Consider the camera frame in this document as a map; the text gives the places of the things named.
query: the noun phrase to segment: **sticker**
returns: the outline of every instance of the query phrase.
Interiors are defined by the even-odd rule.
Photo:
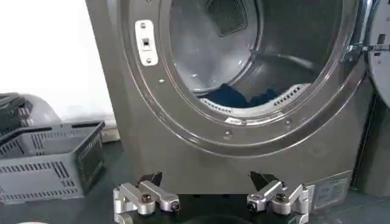
[[[329,181],[321,186],[317,186],[315,209],[341,201],[346,194],[348,186],[348,178]]]
[[[263,118],[259,118],[259,119],[241,120],[241,119],[237,119],[234,117],[228,117],[225,120],[225,122],[229,123],[229,124],[235,124],[235,125],[256,126],[256,125],[268,123],[268,122],[273,121],[281,116],[283,116],[282,112],[273,114],[272,116],[269,116],[269,117],[263,117]]]
[[[235,124],[235,125],[244,125],[244,121],[240,120],[240,119],[237,119],[237,118],[233,118],[233,117],[228,117],[226,120],[225,120],[226,123],[229,123],[229,124]]]
[[[269,117],[264,117],[264,118],[260,118],[260,119],[246,120],[246,125],[254,126],[254,125],[265,124],[265,123],[273,121],[273,120],[275,120],[275,119],[277,119],[278,117],[281,117],[281,116],[283,116],[282,112],[273,114],[272,116],[269,116]]]

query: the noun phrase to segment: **gray plastic basket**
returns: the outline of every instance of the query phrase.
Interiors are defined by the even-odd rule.
[[[0,95],[0,137],[30,125],[32,104],[23,97]]]
[[[19,128],[0,138],[5,204],[83,197],[103,166],[103,122]]]

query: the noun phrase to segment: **gray appliance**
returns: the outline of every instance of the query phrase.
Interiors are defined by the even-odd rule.
[[[250,172],[271,173],[310,186],[313,209],[342,201],[372,98],[365,58],[381,73],[387,54],[379,4],[87,0],[129,172],[162,172],[176,194],[249,194]]]

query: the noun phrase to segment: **white surface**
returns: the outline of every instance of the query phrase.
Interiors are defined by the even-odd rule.
[[[142,65],[153,66],[158,63],[158,55],[154,42],[154,25],[150,20],[139,20],[135,22],[135,36],[138,43],[138,53]],[[144,46],[143,40],[148,40],[149,45]]]
[[[85,1],[0,1],[0,33],[0,93],[39,97],[63,121],[114,122]]]

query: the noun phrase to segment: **bolt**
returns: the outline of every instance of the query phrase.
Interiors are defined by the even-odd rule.
[[[177,201],[172,202],[172,204],[171,204],[171,211],[172,212],[180,211],[180,204]]]
[[[150,194],[143,194],[141,196],[141,201],[143,203],[148,203],[148,202],[151,202],[152,201],[152,196]]]
[[[232,138],[232,131],[231,130],[226,130],[224,139],[225,140],[230,140],[231,138]]]
[[[248,202],[248,204],[246,205],[246,208],[250,211],[250,212],[256,212],[256,204],[253,203],[253,202]]]
[[[278,199],[279,201],[283,201],[284,199],[286,199],[286,195],[285,194],[277,194],[276,199]]]

